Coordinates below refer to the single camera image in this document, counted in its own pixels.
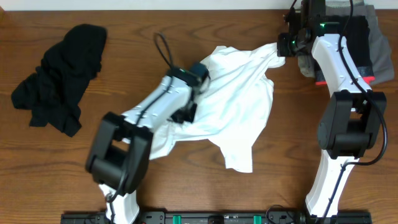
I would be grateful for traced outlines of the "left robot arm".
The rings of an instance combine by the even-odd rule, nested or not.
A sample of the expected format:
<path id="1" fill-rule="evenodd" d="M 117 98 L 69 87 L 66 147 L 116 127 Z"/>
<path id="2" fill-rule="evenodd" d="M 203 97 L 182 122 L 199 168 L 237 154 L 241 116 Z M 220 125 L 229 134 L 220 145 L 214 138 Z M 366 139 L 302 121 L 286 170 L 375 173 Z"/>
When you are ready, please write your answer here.
<path id="1" fill-rule="evenodd" d="M 202 63 L 189 70 L 171 67 L 160 85 L 141 103 L 121 115 L 103 116 L 85 169 L 106 200 L 107 223 L 134 223 L 136 190 L 144 178 L 155 132 L 166 121 L 192 123 L 196 98 L 210 74 Z"/>

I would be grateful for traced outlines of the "white t-shirt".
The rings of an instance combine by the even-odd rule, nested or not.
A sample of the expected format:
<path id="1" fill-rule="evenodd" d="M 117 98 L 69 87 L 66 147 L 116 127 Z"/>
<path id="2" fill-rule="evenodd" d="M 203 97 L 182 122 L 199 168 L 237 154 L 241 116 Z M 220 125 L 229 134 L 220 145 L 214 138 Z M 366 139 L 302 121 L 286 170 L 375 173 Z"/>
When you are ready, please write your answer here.
<path id="1" fill-rule="evenodd" d="M 179 141 L 207 139 L 220 148 L 226 168 L 251 173 L 252 146 L 266 127 L 273 102 L 274 82 L 266 71 L 283 66 L 285 58 L 277 56 L 275 43 L 252 51 L 217 46 L 200 63 L 210 81 L 195 100 L 193 122 L 162 124 L 149 158 L 167 156 Z"/>

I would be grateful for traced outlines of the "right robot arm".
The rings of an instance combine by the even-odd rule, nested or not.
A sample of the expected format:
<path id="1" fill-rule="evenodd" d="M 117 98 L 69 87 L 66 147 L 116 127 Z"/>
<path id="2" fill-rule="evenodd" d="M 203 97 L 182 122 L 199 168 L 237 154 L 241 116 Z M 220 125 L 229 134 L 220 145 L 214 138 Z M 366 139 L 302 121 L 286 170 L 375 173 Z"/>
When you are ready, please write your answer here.
<path id="1" fill-rule="evenodd" d="M 303 0 L 284 16 L 289 30 L 277 41 L 280 57 L 307 56 L 312 71 L 327 85 L 330 101 L 318 125 L 322 150 L 314 184 L 298 223 L 371 223 L 367 212 L 340 212 L 338 202 L 356 166 L 378 134 L 387 141 L 386 96 L 373 91 L 370 28 L 364 16 L 329 15 L 325 1 Z"/>

